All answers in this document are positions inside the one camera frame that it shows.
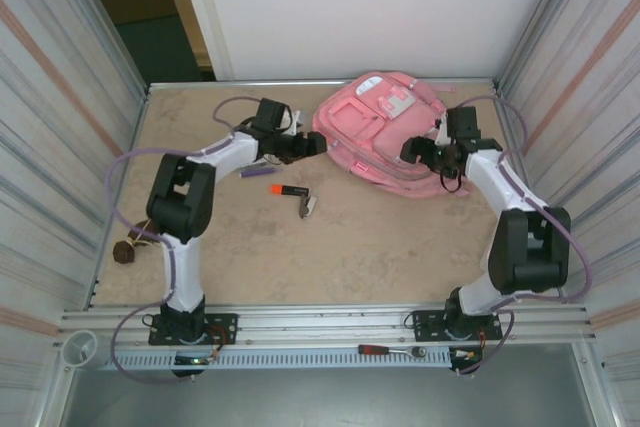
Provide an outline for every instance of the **black mounting plate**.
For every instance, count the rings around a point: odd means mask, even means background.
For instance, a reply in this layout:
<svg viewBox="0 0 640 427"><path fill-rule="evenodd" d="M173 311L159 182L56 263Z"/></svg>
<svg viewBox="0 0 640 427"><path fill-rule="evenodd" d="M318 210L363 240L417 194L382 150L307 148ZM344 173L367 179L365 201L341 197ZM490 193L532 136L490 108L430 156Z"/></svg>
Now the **black mounting plate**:
<svg viewBox="0 0 640 427"><path fill-rule="evenodd" d="M479 341L478 332L484 330L487 340L500 340L502 338L502 328L498 317L493 315L482 315L467 317L471 322L465 335L452 335L447 330L446 312L444 310L416 310L411 312L413 319L414 334L417 342L443 342L451 340L471 340Z"/></svg>
<svg viewBox="0 0 640 427"><path fill-rule="evenodd" d="M207 332L207 326L216 325L224 329L226 334L225 345L233 345L236 343L236 334L238 333L238 314L204 314L205 317L205 333L202 337L193 343L184 343L180 339L172 337L167 331L166 324L163 322L160 314L153 315L151 329L149 329L149 345L219 345L220 332L213 330L214 336Z"/></svg>

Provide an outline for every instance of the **backpack pocket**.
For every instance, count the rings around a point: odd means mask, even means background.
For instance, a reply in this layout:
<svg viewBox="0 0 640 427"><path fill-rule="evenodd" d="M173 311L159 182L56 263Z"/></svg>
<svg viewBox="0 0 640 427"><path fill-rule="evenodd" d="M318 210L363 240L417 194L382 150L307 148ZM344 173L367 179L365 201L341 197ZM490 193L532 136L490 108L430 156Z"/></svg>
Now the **backpack pocket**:
<svg viewBox="0 0 640 427"><path fill-rule="evenodd" d="M411 171L423 171L426 166L409 164L400 160L404 143L412 137L432 136L435 138L437 114L429 106L416 103L402 115L394 119L373 139L373 149L385 160L397 167Z"/></svg>
<svg viewBox="0 0 640 427"><path fill-rule="evenodd" d="M367 107L355 97L341 99L327 112L329 122L342 135L355 142L364 142L374 137L386 118Z"/></svg>

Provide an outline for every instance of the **beige tabletop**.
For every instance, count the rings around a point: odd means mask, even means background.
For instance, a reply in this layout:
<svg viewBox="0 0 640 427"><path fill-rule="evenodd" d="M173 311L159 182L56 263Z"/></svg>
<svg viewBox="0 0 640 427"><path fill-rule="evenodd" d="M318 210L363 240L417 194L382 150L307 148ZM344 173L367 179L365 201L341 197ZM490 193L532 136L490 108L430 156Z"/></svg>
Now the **beige tabletop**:
<svg viewBox="0 0 640 427"><path fill-rule="evenodd" d="M492 93L491 84L455 83L439 94L447 106ZM157 89L152 91L138 147L197 150L221 139L224 128L211 113L236 95L269 97L306 111L340 86L287 85ZM222 116L236 124L255 113L255 103L236 102ZM504 139L490 101L475 103L483 137ZM120 209L138 222L160 156L136 158ZM318 203L308 219L298 198L269 194L272 183L309 187ZM202 237L201 280L207 303L386 303L444 300L475 280L496 217L482 194L426 200L381 191L338 168L326 155L285 166L276 174L216 185L213 217ZM109 250L127 229L116 224ZM95 304L143 303L161 298L160 247L142 247L132 264L108 255Z"/></svg>

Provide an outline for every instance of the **cable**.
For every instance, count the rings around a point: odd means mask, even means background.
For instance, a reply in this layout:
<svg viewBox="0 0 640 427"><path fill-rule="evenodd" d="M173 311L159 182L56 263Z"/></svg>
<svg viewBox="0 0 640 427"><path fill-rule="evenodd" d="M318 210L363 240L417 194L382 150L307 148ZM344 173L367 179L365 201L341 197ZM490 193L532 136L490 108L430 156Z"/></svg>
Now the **cable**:
<svg viewBox="0 0 640 427"><path fill-rule="evenodd" d="M478 330L478 340L480 340L480 349L482 349L482 352L484 353L484 348L487 346L487 333L483 328Z"/></svg>
<svg viewBox="0 0 640 427"><path fill-rule="evenodd" d="M552 297L548 295L539 295L539 294L522 294L522 295L518 295L517 299L515 297L509 297L507 299L504 299L503 301L493 306L493 308L491 309L492 312L495 312L496 310L502 307L505 307L511 304L512 302L515 302L516 300L520 300L520 299L534 299L534 300L543 300L547 302L565 303L565 302L573 302L583 297L587 292L589 292L589 290L591 289L591 285L593 284L593 270L591 268L591 262L589 262L589 259L587 258L587 254L584 251L584 248L580 245L578 240L567 229L565 229L564 226L560 224L560 222L558 222L558 220L555 217L553 217L549 212L544 210L544 208L541 205L538 205L538 203L536 203L535 201L533 201L532 199L526 196L526 193L524 192L524 190L518 185L515 179L511 177L511 175L509 175L509 173L507 172L507 169L504 168L504 165L502 165L502 162L504 161L504 158L507 155L512 155L517 152L522 152L522 150L524 149L524 146L527 144L527 141L529 140L529 132L527 130L527 124L524 120L524 117L518 111L515 105L513 105L508 100L502 99L495 95L479 95L477 97L471 97L470 99L462 101L460 104L457 105L457 107L462 107L476 100L494 100L494 101L500 102L502 105L504 105L509 110L511 110L520 121L520 125L522 126L522 142L515 149L506 150L500 155L500 157L498 158L498 170L500 171L504 179L509 183L509 185L518 193L518 195L520 195L520 197L522 197L524 202L526 202L534 210L536 210L536 212L538 212L547 222L553 225L558 230L558 232L560 232L560 234L565 239L567 239L567 241L571 244L573 249L576 251L576 254L578 254L578 257L580 258L580 261L584 266L584 274L585 274L585 282L582 289L580 289L575 294L569 295L568 297L564 297L563 295L559 295L558 297Z"/></svg>
<svg viewBox="0 0 640 427"><path fill-rule="evenodd" d="M210 325L207 330L211 334L212 341L215 341L215 333L213 331L217 330L220 332L220 345L216 348L216 345L214 343L213 349L211 351L211 358L215 359L218 356L218 353L222 350L222 347L224 347L227 344L227 333L219 325Z"/></svg>
<svg viewBox="0 0 640 427"><path fill-rule="evenodd" d="M293 112L291 112L291 107L285 104L284 108L287 111L287 114L289 114L289 125L287 125L286 127L280 127L279 129L276 129L276 132L279 132L279 133L286 132L293 125Z"/></svg>
<svg viewBox="0 0 640 427"><path fill-rule="evenodd" d="M458 172L458 175L456 176L456 178L458 179L458 186L455 189L450 190L444 182L444 174L440 172L440 185L444 190L446 190L450 194L455 194L457 191L459 191L462 188L462 172Z"/></svg>
<svg viewBox="0 0 640 427"><path fill-rule="evenodd" d="M507 339L509 338L509 334L511 334L511 330L513 330L513 324L516 321L516 314L514 314L513 310L499 310L498 314L509 314L511 316L511 319L509 321L509 327L507 327L507 330L505 331L504 335L502 336L502 339L500 339L500 342L498 342L498 344L493 348L493 350L491 352L489 352L489 354L485 357L482 358L482 360L480 360L479 362L465 368L462 370L458 370L458 374L460 375L464 375L464 374L470 374L472 372L475 372L476 370L478 370L481 366L483 366L484 364L486 364L487 362L489 362L491 360L491 358L496 355L498 353L498 351L500 350L500 348L504 345L504 343L507 341Z"/></svg>
<svg viewBox="0 0 640 427"><path fill-rule="evenodd" d="M134 157L138 157L139 155L146 155L146 154L172 154L172 155L179 155L181 157L202 157L205 155L209 155L212 154L214 152L217 152L225 147L227 147L229 144L231 144L231 142L233 142L233 139L235 137L235 130L233 125L231 125L229 122L227 122L224 119L221 119L218 117L218 112L220 111L220 109L225 106L226 104L228 104L229 102L233 102L236 100L250 100L250 101L254 101L254 102L260 102L260 99L256 99L255 97L248 97L248 96L237 96L237 97L231 97L229 99L226 99L222 102L220 102L215 109L213 109L213 120L215 120L216 122L226 126L229 129L229 137L227 138L227 140L225 140L224 142L222 142L221 144L215 145L213 147L211 147L210 149L206 150L201 150L198 152L185 152L185 151L181 151L181 150L173 150L173 149L162 149L162 148L141 148L141 149L134 149L130 152L125 152L124 154L122 154L120 157L116 158L113 163L111 164L111 166L109 166L109 169L107 170L107 174L105 175L105 179L104 179L104 187L105 187L105 196L106 196L106 200L107 200L107 205L109 206L109 208L111 209L111 212L115 215L115 217L121 222L123 223L126 227L128 227L130 230L133 230L134 232L138 232L140 234L144 234L146 237L151 238L153 240L156 240L157 242L162 242L166 248L167 248L167 253L169 255L169 265L170 265L170 282L169 282L169 292L167 293L167 295L160 301L158 302L151 302L149 304L145 304L142 305L134 310L132 310L131 312L129 312L127 315L125 315L122 320L120 320L120 322L118 323L118 325L116 326L115 330L113 331L113 336L111 337L111 344L110 344L110 350L111 350L111 361L113 362L113 365L116 366L116 369L118 369L118 371L120 373L122 373L123 375L129 377L132 380L135 380L137 382L141 382L144 384L174 384L177 382L182 382L186 379L154 379L154 378L150 378L150 377L144 377L144 376L140 376L137 374L134 374L133 372L128 371L127 369L125 369L120 362L118 361L117 357L116 357L116 339L118 337L118 334L120 333L120 330L122 329L122 327L124 326L124 324L126 324L131 318L133 318L135 315L139 314L140 312L147 310L147 309L151 309L151 308L159 308L160 306L162 306L163 304L169 302L171 300L171 298L173 297L173 294L175 292L175 288L176 288L176 258L175 258L175 254L173 252L173 248L171 246L171 243L159 236L156 235L152 232L147 232L144 229L140 229L138 227L136 227L135 225L133 225L131 222L129 222L127 219L124 218L124 216L122 215L122 213L120 212L120 210L118 209L118 207L116 206L116 203L113 199L113 196L111 195L111 177L113 176L113 173L116 170L116 167L118 167L121 163L125 162L126 160L132 159Z"/></svg>
<svg viewBox="0 0 640 427"><path fill-rule="evenodd" d="M413 312L409 312L409 313L407 314L407 316L404 318L404 320L402 321L402 326L403 326L405 329L415 329L415 326L413 326L413 327L409 327L409 326L407 325L407 320L409 320L409 317L411 317L412 315L413 315Z"/></svg>
<svg viewBox="0 0 640 427"><path fill-rule="evenodd" d="M153 327L153 315L144 314L142 316L142 319L140 319L140 322L142 322L142 325L144 325L145 327Z"/></svg>

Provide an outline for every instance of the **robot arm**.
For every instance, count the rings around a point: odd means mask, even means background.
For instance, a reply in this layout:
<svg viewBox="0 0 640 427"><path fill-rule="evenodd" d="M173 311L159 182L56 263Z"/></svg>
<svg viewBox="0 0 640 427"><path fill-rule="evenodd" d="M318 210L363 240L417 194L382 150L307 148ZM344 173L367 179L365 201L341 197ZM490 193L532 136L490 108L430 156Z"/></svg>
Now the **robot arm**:
<svg viewBox="0 0 640 427"><path fill-rule="evenodd" d="M563 208L549 207L536 197L503 161L500 145L494 139L481 138L475 107L448 110L440 121L435 140L410 139L400 157L411 163L419 158L443 177L464 175L480 189L498 216L494 237L482 258L481 268L485 273L472 284L452 292L447 301L450 322L456 318L486 316L509 297L564 285L569 242L525 202L521 192L567 230L571 223L569 214Z"/></svg>
<svg viewBox="0 0 640 427"><path fill-rule="evenodd" d="M200 286L200 236L211 220L215 184L234 170L270 154L283 163L326 152L325 138L297 132L300 112L262 99L256 116L236 127L233 135L188 157L162 158L147 203L147 215L163 243L166 294L160 309L166 325L185 342L199 339L204 329L204 293ZM178 187L187 186L179 191Z"/></svg>

